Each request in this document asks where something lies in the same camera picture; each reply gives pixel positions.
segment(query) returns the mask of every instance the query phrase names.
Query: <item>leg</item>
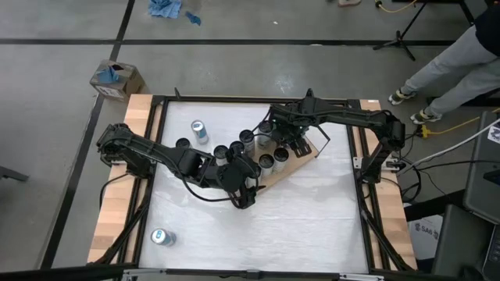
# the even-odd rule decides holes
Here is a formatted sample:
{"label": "leg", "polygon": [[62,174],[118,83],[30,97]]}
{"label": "leg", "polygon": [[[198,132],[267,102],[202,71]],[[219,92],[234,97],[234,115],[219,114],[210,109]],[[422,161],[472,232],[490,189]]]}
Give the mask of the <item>leg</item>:
{"label": "leg", "polygon": [[491,54],[477,40],[476,27],[471,27],[454,44],[408,79],[401,92],[403,94],[417,92],[430,82],[461,66],[488,63],[495,59],[497,56]]}
{"label": "leg", "polygon": [[16,171],[11,170],[11,169],[7,169],[7,168],[0,166],[0,178],[2,178],[2,177],[14,179],[14,180],[19,180],[19,181],[27,181],[27,179],[28,179],[28,176],[23,175],[22,173],[18,173]]}
{"label": "leg", "polygon": [[440,116],[463,103],[500,87],[500,59],[472,70],[450,91],[436,98],[425,109],[426,114]]}

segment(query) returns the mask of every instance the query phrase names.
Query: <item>concrete floor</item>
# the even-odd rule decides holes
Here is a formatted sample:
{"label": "concrete floor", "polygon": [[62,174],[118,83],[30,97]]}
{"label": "concrete floor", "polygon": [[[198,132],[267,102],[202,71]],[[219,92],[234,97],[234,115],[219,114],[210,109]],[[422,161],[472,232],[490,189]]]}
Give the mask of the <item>concrete floor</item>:
{"label": "concrete floor", "polygon": [[[343,9],[323,0],[183,3],[179,19],[165,20],[151,18],[147,1],[136,0],[125,38],[390,40],[416,12],[410,8],[394,15],[382,13],[369,0]],[[384,4],[391,9],[402,6]],[[482,3],[469,4],[474,14],[484,9]],[[126,6],[126,0],[4,0],[0,2],[0,39],[114,39]],[[183,16],[185,10],[200,16],[202,25],[189,23]],[[458,6],[430,4],[408,39],[454,40],[466,28]],[[26,183],[0,180],[0,271],[38,267],[95,100],[96,92],[88,81],[111,49],[111,45],[0,44],[0,131],[4,136],[0,165],[30,175]],[[172,94],[178,87],[182,94],[301,97],[311,87],[323,98],[378,99],[383,108],[408,122],[412,113],[425,106],[426,96],[443,94],[459,75],[430,85],[415,101],[395,108],[386,98],[443,49],[412,48],[417,61],[411,62],[402,50],[393,48],[374,52],[371,47],[348,46],[126,45],[118,61],[136,65],[156,94]],[[107,124],[121,121],[125,108],[125,104],[106,100],[94,139]],[[461,108],[430,128],[448,128],[484,109]],[[415,139],[408,158],[430,155],[475,131],[471,125],[445,136]],[[435,162],[468,159],[471,148],[468,144]],[[468,165],[457,165],[432,169],[430,174],[442,190],[450,192],[465,185],[467,171]],[[92,146],[54,266],[86,262],[98,217],[99,189],[108,172]],[[400,177],[403,187],[414,181],[412,173]],[[424,179],[418,200],[438,195]]]}

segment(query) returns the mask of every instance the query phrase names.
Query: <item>cardboard box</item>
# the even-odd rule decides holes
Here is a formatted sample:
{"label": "cardboard box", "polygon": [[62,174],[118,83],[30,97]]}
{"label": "cardboard box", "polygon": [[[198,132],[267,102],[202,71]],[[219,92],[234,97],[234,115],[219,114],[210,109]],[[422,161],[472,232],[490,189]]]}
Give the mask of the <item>cardboard box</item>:
{"label": "cardboard box", "polygon": [[[109,84],[101,83],[97,74],[107,69],[108,66],[111,66],[118,74],[118,81]],[[124,102],[128,101],[131,94],[139,93],[145,85],[137,67],[107,59],[101,61],[90,83],[97,92],[104,94],[107,98]]]}

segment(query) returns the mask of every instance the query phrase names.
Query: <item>can lid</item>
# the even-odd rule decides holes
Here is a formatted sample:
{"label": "can lid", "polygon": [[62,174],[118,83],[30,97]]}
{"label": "can lid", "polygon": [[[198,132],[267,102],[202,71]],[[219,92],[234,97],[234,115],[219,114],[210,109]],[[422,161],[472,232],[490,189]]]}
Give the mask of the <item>can lid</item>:
{"label": "can lid", "polygon": [[[260,177],[260,173],[261,173],[261,172],[262,172],[262,169],[260,169],[260,167],[259,167],[259,166],[256,166],[256,167],[255,167],[255,173],[257,174],[257,177]],[[255,177],[254,177],[253,173],[252,173],[250,176],[248,176],[248,177],[249,177],[249,178],[252,178],[252,179],[255,179]]]}
{"label": "can lid", "polygon": [[213,154],[216,156],[217,159],[225,159],[226,158],[226,152],[229,149],[225,145],[217,145],[216,148],[213,150]]}
{"label": "can lid", "polygon": [[243,151],[245,151],[245,145],[242,142],[240,142],[239,140],[233,141],[231,143],[231,145],[229,146],[229,148],[232,148],[232,147],[239,148],[239,150],[241,151],[241,153],[243,153]]}
{"label": "can lid", "polygon": [[189,140],[185,137],[182,137],[180,139],[178,139],[176,142],[175,142],[175,147],[176,148],[189,148],[189,146],[191,145],[191,143],[189,142]]}
{"label": "can lid", "polygon": [[151,240],[156,244],[162,244],[166,239],[166,231],[163,229],[155,229],[151,233]]}
{"label": "can lid", "polygon": [[202,121],[200,120],[195,120],[193,123],[191,123],[191,128],[195,131],[201,131],[203,128],[205,128],[205,125],[203,124]]}
{"label": "can lid", "polygon": [[276,148],[274,150],[274,158],[276,161],[285,162],[288,159],[288,150],[286,148]]}
{"label": "can lid", "polygon": [[259,124],[259,131],[261,133],[271,133],[271,131],[273,130],[273,124],[269,121],[262,121],[260,124]]}
{"label": "can lid", "polygon": [[274,165],[274,159],[271,155],[262,155],[259,158],[259,165],[264,169],[269,169]]}
{"label": "can lid", "polygon": [[240,133],[240,141],[244,143],[252,142],[254,138],[253,132],[251,130],[242,130]]}

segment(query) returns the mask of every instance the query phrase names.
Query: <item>shoe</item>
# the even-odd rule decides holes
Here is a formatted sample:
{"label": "shoe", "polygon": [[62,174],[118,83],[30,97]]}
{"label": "shoe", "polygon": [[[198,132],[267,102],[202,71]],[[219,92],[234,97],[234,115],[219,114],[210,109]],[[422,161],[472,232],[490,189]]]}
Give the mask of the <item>shoe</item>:
{"label": "shoe", "polygon": [[425,113],[423,113],[423,109],[420,110],[420,112],[413,114],[410,119],[413,121],[413,124],[415,125],[420,125],[424,124],[425,122],[436,122],[441,120],[441,116],[429,116]]}
{"label": "shoe", "polygon": [[398,89],[394,94],[391,94],[389,96],[388,100],[392,105],[399,105],[405,100],[415,97],[415,94],[416,92],[412,92],[411,94],[403,94],[401,90]]}

